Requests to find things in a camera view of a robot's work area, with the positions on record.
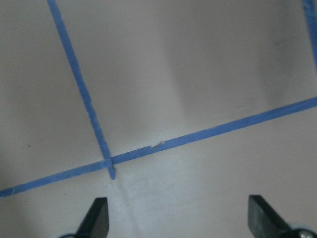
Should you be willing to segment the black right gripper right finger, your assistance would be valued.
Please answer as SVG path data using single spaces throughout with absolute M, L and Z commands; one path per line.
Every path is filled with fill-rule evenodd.
M 248 227 L 254 238 L 296 238 L 292 229 L 261 195 L 248 198 Z

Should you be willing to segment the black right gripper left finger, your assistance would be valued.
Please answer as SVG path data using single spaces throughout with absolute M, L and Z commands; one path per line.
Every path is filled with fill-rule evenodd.
M 109 232 L 108 202 L 106 197 L 96 198 L 81 225 L 74 234 L 62 238 L 106 238 Z

